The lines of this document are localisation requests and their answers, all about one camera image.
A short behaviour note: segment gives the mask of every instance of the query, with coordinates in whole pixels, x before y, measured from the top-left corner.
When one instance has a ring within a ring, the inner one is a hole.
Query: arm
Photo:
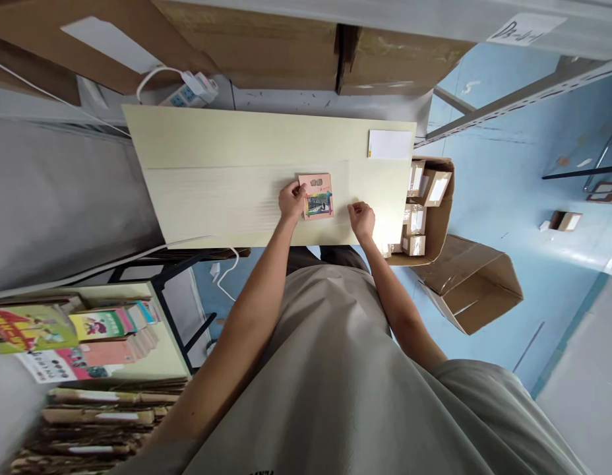
[[[427,332],[410,295],[374,243],[374,211],[361,201],[349,205],[348,212],[352,230],[370,264],[381,305],[396,340],[407,356],[427,371],[431,371],[447,361],[447,357]]]
[[[216,347],[147,447],[184,439],[204,442],[249,384],[280,316],[291,237],[304,209],[305,192],[298,185],[291,183],[280,192],[280,222],[236,299]]]

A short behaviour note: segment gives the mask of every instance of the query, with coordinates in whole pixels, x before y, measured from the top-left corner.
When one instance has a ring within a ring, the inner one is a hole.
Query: person
[[[447,359],[372,240],[369,205],[348,212],[372,275],[350,246],[322,246],[322,261],[291,248],[304,196],[280,192],[214,350],[113,475],[588,473],[513,374]]]

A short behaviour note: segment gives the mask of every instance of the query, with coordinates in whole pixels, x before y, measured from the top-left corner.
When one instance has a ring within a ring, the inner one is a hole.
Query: pink card
[[[304,204],[304,219],[306,221],[322,218],[332,218],[332,180],[330,174],[299,175],[299,184],[306,183],[306,203]]]

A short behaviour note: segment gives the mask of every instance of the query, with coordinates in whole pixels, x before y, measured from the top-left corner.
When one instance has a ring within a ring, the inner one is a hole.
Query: left hand
[[[304,212],[304,201],[306,198],[305,186],[299,185],[298,181],[289,183],[280,192],[278,199],[282,219],[297,223],[299,215]]]

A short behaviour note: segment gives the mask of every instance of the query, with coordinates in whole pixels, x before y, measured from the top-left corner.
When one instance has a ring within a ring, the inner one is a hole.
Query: light yellow tabletop
[[[299,174],[330,173],[334,218],[300,221],[292,245],[356,244],[346,206],[375,210],[375,240],[398,242],[408,160],[367,157],[369,131],[415,123],[242,111],[123,106],[166,242],[265,246],[280,217],[279,190]]]

